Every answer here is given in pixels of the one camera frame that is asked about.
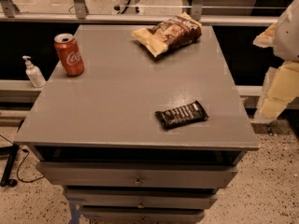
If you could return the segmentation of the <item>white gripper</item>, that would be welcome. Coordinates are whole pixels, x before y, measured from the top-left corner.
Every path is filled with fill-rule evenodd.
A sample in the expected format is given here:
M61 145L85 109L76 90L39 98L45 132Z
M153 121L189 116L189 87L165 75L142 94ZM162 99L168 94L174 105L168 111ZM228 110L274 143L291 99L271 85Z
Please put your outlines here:
M274 54L285 60L279 68L270 67L266 72L254 114L255 119L277 119L299 96L299 0L293 0L277 24L257 35L253 44L260 48L273 46Z

